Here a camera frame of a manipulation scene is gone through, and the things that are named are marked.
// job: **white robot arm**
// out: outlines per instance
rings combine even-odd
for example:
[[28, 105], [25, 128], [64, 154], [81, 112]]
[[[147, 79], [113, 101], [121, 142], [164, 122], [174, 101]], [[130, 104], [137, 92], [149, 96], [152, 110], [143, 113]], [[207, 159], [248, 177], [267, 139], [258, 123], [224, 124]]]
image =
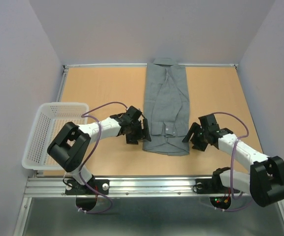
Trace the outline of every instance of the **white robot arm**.
[[[143, 139], [151, 141], [147, 119], [143, 118], [142, 122], [141, 116], [142, 112], [131, 106], [125, 113], [100, 121], [100, 139], [126, 135], [127, 144], [138, 144], [138, 140]], [[68, 122], [49, 145], [47, 152], [80, 185], [84, 185], [80, 173], [85, 182], [91, 180], [93, 175], [86, 166], [80, 167], [88, 145], [97, 141], [98, 134], [99, 125], [96, 122], [85, 125]]]
[[[238, 140], [231, 130], [220, 129], [214, 114], [199, 117], [199, 120], [201, 124], [193, 123], [183, 142], [191, 141], [192, 148], [200, 151], [205, 151], [208, 144], [229, 155], [235, 151], [234, 158], [246, 168], [248, 174], [233, 170], [231, 184], [231, 168], [217, 169], [210, 182], [197, 189], [198, 193], [223, 193], [224, 189], [232, 186], [251, 195], [261, 207], [284, 199], [284, 161], [280, 157], [262, 154]], [[214, 204], [219, 208], [225, 205], [219, 200]]]

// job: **laundry basket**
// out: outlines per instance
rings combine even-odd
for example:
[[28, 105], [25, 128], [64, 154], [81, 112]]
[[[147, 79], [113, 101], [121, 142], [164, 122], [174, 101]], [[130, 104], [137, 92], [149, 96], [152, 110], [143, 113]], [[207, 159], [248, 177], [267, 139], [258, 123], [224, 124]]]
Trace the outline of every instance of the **laundry basket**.
[[47, 153], [47, 148], [61, 128], [69, 121], [87, 124], [81, 115], [89, 110], [86, 103], [51, 102], [42, 104], [34, 118], [26, 144], [22, 165], [33, 170], [62, 170]]

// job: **metal floor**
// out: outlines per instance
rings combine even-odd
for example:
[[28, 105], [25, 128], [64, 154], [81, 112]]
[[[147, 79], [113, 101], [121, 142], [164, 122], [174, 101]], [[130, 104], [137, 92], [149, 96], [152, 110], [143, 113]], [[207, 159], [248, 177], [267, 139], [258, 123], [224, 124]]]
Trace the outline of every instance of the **metal floor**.
[[[243, 197], [232, 203], [232, 208], [249, 200]], [[74, 198], [33, 198], [24, 235], [284, 236], [277, 204], [261, 208], [253, 203], [232, 213], [214, 210], [200, 201], [209, 203], [209, 198], [120, 198], [114, 199], [108, 213], [85, 215], [77, 212]]]

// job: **wooden tabletop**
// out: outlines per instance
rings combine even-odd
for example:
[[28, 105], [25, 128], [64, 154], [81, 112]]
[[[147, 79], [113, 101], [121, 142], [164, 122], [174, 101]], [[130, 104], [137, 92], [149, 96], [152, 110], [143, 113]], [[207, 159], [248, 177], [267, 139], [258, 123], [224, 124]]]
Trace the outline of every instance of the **wooden tabletop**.
[[[258, 136], [250, 115], [238, 76], [233, 67], [186, 67], [190, 96], [190, 123], [212, 112], [229, 112], [246, 123], [250, 136], [248, 145], [261, 151]], [[89, 67], [70, 68], [63, 89], [62, 102], [84, 102], [90, 109], [110, 101], [143, 110], [146, 82], [145, 67]], [[118, 104], [92, 113], [99, 120], [124, 112]], [[221, 128], [231, 129], [237, 136], [245, 134], [243, 126], [234, 118], [217, 115]], [[142, 150], [142, 144], [128, 145], [125, 136], [101, 140], [94, 155], [86, 164], [94, 175], [210, 175], [214, 170], [230, 166], [230, 156], [210, 147], [205, 152], [190, 149], [186, 156], [167, 156]], [[235, 169], [245, 169], [235, 162]], [[63, 172], [45, 171], [44, 175]]]

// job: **gray shirt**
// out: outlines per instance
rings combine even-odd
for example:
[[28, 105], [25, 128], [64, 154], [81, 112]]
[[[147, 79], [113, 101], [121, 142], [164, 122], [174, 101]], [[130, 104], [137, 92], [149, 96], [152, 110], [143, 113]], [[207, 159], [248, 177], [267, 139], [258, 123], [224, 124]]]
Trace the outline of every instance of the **gray shirt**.
[[155, 59], [147, 65], [144, 115], [152, 141], [145, 141], [143, 150], [189, 154], [189, 144], [182, 143], [189, 130], [189, 92], [183, 65], [172, 59]]

